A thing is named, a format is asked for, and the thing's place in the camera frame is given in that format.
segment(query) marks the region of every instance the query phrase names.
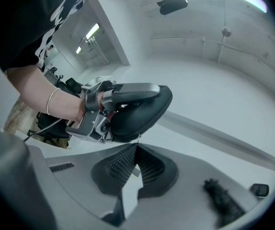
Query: hand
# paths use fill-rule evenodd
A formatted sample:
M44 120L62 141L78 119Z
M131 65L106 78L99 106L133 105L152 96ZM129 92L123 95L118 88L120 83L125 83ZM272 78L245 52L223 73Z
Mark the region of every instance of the hand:
M103 99L103 94L104 92L99 92L98 95L97 95L97 104L100 108L100 110L104 110L104 107L103 105L101 104L101 100ZM85 114L85 100L84 99L81 99L81 103L80 103L80 110L79 110L79 113L78 113L78 117L77 117L77 120L78 122L80 122ZM111 121L112 117L114 116L115 112L110 112L106 117L109 119L109 121Z
M100 110L104 110L104 107L103 105L101 104L101 100L103 99L103 94L104 92L99 92L98 95L97 95L97 104L100 108ZM109 121L111 121L112 117L114 116L116 112L110 112L106 117L109 119Z

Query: gray plastic panel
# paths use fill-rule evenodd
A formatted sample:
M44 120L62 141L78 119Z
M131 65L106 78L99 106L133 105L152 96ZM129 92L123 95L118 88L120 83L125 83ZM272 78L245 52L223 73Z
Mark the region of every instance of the gray plastic panel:
M101 159L127 146L76 156L49 158L47 163L50 166L64 162L73 163L75 167L56 172L54 176L81 206L97 216L102 216L102 213L113 209L116 197L100 192L91 178L91 168ZM191 229L217 229L218 213L213 208L211 198L203 190L204 180L209 178L219 180L246 212L257 205L257 200L248 190L207 162L167 149L146 146L172 159L178 166L179 178L164 196L139 200L138 207L122 228L184 230L189 226Z
M84 208L79 201L69 195L58 183L48 167L41 150L37 147L28 147L34 170L40 187L56 218L58 229L62 230L113 230L118 229L99 220Z

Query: vent grille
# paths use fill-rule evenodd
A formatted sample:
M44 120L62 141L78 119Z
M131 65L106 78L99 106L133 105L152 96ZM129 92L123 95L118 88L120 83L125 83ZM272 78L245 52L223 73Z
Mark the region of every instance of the vent grille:
M124 186L136 165L135 155L136 148L132 148L121 157L117 157L106 167L107 174Z
M72 163L68 162L68 163L63 163L63 164L59 164L59 165L54 165L54 166L50 166L50 170L52 173L57 172L57 171L63 171L66 169L69 169L71 167L74 167L75 165L73 165Z

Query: pipe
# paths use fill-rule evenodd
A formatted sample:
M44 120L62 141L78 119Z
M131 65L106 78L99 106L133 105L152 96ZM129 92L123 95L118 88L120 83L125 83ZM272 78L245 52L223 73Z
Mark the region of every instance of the pipe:
M107 57L105 56L105 54L103 53L103 51L101 50L101 48L99 47L97 40L94 38L94 43L96 45L96 47L98 48L99 52L101 53L102 57L104 58L104 60L106 61L107 64L110 64L110 62L108 61Z
M104 64L107 64L107 62L105 61L104 57L102 56L101 51L98 49L98 44L95 43L95 38L90 38L89 42L91 43L91 45L93 46L94 51L96 52L96 54L98 55L98 57L101 59L101 61Z
M203 52L201 54L201 59L203 59L205 55L205 48L206 48L206 37L202 37L201 41L203 42Z
M223 36L223 40L222 40L222 43L221 43L221 46L220 46L219 55L218 55L218 64L220 63L220 59L222 58L225 40L226 40L226 37Z

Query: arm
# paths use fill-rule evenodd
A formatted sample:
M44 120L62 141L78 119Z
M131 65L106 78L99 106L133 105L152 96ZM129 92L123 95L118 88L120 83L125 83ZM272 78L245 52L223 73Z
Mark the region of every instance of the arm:
M29 107L46 113L47 101L56 86L44 77L37 66L8 69L8 78ZM49 113L55 117L79 122L85 113L84 100L59 90L49 103Z

